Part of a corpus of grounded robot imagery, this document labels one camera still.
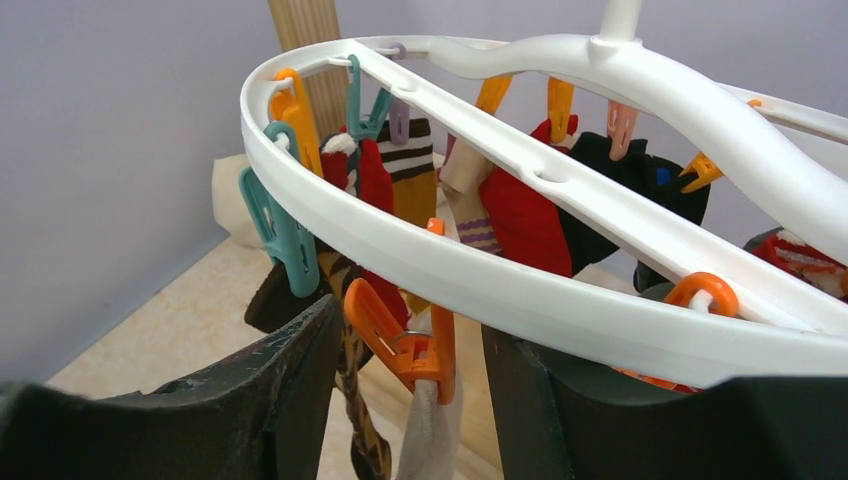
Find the clothes drying hanger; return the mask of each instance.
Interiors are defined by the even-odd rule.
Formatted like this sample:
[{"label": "clothes drying hanger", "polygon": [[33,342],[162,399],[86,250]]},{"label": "clothes drying hanger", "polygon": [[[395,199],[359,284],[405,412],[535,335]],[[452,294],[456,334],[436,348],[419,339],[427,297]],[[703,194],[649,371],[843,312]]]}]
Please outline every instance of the clothes drying hanger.
[{"label": "clothes drying hanger", "polygon": [[[562,37],[549,37],[548,40],[555,40],[553,43],[558,46],[574,43]],[[588,38],[580,39],[584,49],[588,48]],[[452,133],[473,143],[500,166],[605,236],[629,247],[640,258],[647,258],[646,263],[661,274],[681,278],[700,270],[710,271],[732,286],[739,297],[742,314],[749,319],[796,329],[844,333],[846,312],[839,302],[740,253],[740,249],[590,169],[573,165],[575,162],[568,162],[567,157],[527,139],[523,133],[367,47],[370,44],[379,48],[397,41],[404,43],[408,52],[429,52],[428,57],[437,58],[445,55],[438,49],[439,45],[456,48],[458,44],[466,50],[501,45],[500,42],[438,37],[328,42],[272,59],[254,71],[245,83],[241,107],[248,158],[274,197],[316,235],[331,239],[342,253],[368,265],[388,280],[420,292],[446,308],[594,361],[693,386],[706,386],[728,376],[754,373],[846,373],[848,339],[815,333],[799,335],[790,329],[763,328],[669,307],[536,271],[445,239],[421,235],[420,229],[361,205],[305,169],[295,168],[292,162],[284,161],[289,158],[285,152],[257,134],[261,132],[260,126],[268,121],[267,101],[276,88],[270,79],[281,65],[290,65],[302,75],[309,75],[329,68],[331,59],[354,53],[361,61],[363,72],[390,87],[395,96],[443,123]],[[510,53],[506,47],[494,52],[477,52],[490,55],[498,51],[506,51],[515,59],[515,50]],[[383,53],[396,51],[383,50]],[[535,58],[543,59],[546,54],[550,51],[537,53]],[[503,59],[495,60],[495,63],[502,62]],[[546,73],[557,71],[551,66],[535,69]],[[520,70],[502,66],[498,74]],[[731,111],[736,106],[748,108],[733,97],[728,96],[731,101],[718,97],[723,98],[723,107],[732,105],[728,107]],[[646,98],[656,105],[664,105],[655,98]],[[692,123],[691,119],[669,116],[674,117],[671,118],[674,122],[670,122],[673,125],[689,127]],[[743,128],[753,124],[755,133],[765,130],[766,137],[775,135],[789,143],[777,132],[764,129],[763,125],[771,127],[759,115],[743,115],[736,120]],[[709,140],[696,145],[702,149],[706,146],[713,150],[726,148],[722,141]],[[650,241],[640,240],[635,233],[629,232],[639,232],[639,236]],[[675,238],[664,238],[666,234]],[[502,280],[487,282],[481,279]]]}]

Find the white plastic frame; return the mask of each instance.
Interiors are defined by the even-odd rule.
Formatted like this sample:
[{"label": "white plastic frame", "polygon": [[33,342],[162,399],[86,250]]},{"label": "white plastic frame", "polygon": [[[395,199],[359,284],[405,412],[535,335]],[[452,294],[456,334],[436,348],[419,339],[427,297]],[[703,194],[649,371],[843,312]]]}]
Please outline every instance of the white plastic frame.
[{"label": "white plastic frame", "polygon": [[[426,235],[315,177],[262,135],[268,123],[268,98],[275,88],[271,79],[278,70],[292,67],[306,76],[328,68],[331,58],[356,54],[363,71],[390,87],[398,98],[446,125],[660,273],[676,280],[695,271],[708,271],[734,288],[747,318],[798,330],[844,334],[848,319],[840,302],[530,140],[366,46],[402,42],[411,56],[425,54],[437,65],[466,78],[545,71],[641,110],[662,111],[661,118],[692,140],[734,181],[747,186],[747,190],[743,188],[746,193],[754,190],[753,196],[759,195],[761,201],[777,196],[770,193],[775,182],[751,179],[762,173],[755,162],[740,158],[740,149],[751,146],[751,137],[767,140],[763,146],[767,152],[760,156],[774,153],[782,162],[779,164],[800,164],[801,171],[821,176],[826,184],[838,181],[841,190],[837,190],[845,191],[838,177],[706,78],[638,45],[618,48],[595,40],[560,35],[480,51],[503,44],[404,36],[341,40],[288,52],[260,66],[245,83],[241,108],[248,158],[283,207],[343,254],[425,298],[528,340],[694,386],[745,374],[846,374],[846,338],[731,322],[563,279]],[[623,76],[625,73],[642,70],[633,69],[633,62],[643,57],[649,65],[644,70],[658,64],[657,68],[669,70],[667,75],[646,74],[646,78],[634,82],[639,88],[619,88],[621,79],[632,81],[630,75]],[[658,79],[661,85],[651,87]],[[674,81],[681,79],[688,81],[684,85],[689,89],[675,87]],[[691,92],[701,84],[709,85],[705,98],[689,101]],[[626,92],[627,97],[611,93],[612,87]],[[675,103],[664,95],[686,101]],[[707,112],[699,110],[704,104],[709,107]],[[726,115],[716,111],[725,111]],[[743,132],[727,128],[725,117],[735,118],[730,123]],[[784,149],[790,153],[784,155]],[[728,158],[737,163],[729,163]],[[793,174],[793,179],[797,181],[797,175]],[[801,224],[805,220],[795,222],[796,226]],[[825,240],[833,238],[829,232],[823,233]]]}]

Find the red fabric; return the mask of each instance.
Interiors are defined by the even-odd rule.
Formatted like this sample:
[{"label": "red fabric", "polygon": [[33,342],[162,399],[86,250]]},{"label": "red fabric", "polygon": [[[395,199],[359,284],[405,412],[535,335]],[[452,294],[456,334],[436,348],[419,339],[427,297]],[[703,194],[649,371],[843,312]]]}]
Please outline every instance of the red fabric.
[{"label": "red fabric", "polygon": [[[346,130],[345,127],[341,129],[342,133]],[[360,186],[359,199],[386,213],[394,214],[392,176],[383,166],[377,142],[362,140],[359,142],[359,151],[359,169],[357,170]],[[347,164],[348,157],[343,152],[321,154],[324,179],[342,190],[348,183]],[[374,288],[395,320],[406,328],[409,311],[397,286],[368,270],[365,270],[363,278]]]},{"label": "red fabric", "polygon": [[[567,133],[576,130],[577,116],[571,115]],[[551,121],[542,122],[530,136],[549,145]],[[555,148],[568,153],[567,148]],[[480,185],[480,200],[506,258],[564,277],[573,275],[557,208],[550,200],[501,168]]]}]

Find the white fabric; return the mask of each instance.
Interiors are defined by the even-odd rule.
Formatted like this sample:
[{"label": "white fabric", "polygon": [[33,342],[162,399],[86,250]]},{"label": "white fabric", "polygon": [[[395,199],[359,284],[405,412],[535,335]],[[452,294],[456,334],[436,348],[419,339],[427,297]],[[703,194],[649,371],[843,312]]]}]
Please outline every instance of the white fabric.
[{"label": "white fabric", "polygon": [[246,155],[215,160],[212,169],[212,211],[215,221],[239,245],[264,249],[239,189],[239,176],[249,166]]},{"label": "white fabric", "polygon": [[[431,331],[429,310],[409,321],[411,330]],[[396,480],[453,478],[462,420],[462,378],[456,374],[456,393],[439,405],[436,382],[418,380],[400,452]]]}]

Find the wall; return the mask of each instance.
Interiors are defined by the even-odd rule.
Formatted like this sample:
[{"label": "wall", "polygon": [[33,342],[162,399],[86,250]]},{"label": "wall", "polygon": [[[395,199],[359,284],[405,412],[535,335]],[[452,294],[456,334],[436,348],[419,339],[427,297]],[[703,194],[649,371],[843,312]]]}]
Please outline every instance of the wall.
[{"label": "wall", "polygon": [[[388,34],[455,35],[497,40],[551,34],[594,34],[606,2],[588,0],[371,0],[337,2],[343,36]],[[848,44],[848,3],[844,0],[644,0],[637,35],[659,53],[708,77],[848,116],[844,65]],[[473,102],[479,81],[467,81],[426,64],[413,70]],[[498,116],[532,130],[545,116],[544,77],[523,74],[512,83]],[[578,93],[574,111],[582,129],[603,131],[606,101]],[[640,116],[634,138],[649,139],[649,152],[681,164],[695,148],[656,118]],[[437,147],[444,151],[442,144]],[[774,226],[729,180],[712,190],[704,225],[738,245]],[[624,253],[608,259],[613,272],[632,274],[635,261]]]},{"label": "wall", "polygon": [[264,1],[0,5],[0,380],[43,380],[219,242]]}]

